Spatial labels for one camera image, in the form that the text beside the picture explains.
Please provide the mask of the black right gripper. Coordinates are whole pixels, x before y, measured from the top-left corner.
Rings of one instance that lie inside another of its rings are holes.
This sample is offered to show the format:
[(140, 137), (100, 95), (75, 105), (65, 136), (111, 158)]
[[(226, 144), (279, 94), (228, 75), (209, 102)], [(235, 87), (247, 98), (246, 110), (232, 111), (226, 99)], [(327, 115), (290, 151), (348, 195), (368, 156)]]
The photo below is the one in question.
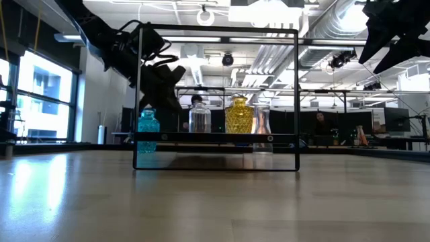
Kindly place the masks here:
[[(359, 58), (360, 64), (371, 59), (395, 36), (403, 38), (411, 34), (417, 38), (428, 31), (429, 0), (366, 1), (362, 11), (368, 17), (368, 37)], [(399, 40), (390, 45), (374, 74), (417, 56), (429, 57), (428, 40)]]

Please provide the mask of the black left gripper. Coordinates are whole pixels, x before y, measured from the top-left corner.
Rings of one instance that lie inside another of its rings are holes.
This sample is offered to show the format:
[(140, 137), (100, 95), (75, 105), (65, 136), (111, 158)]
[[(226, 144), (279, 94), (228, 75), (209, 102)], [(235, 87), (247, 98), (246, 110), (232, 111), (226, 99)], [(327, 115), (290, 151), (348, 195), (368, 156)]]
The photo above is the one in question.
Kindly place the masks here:
[(180, 65), (173, 70), (168, 65), (157, 67), (142, 65), (140, 70), (140, 90), (144, 94), (143, 107), (150, 106), (180, 112), (182, 108), (175, 95), (175, 86), (186, 69)]

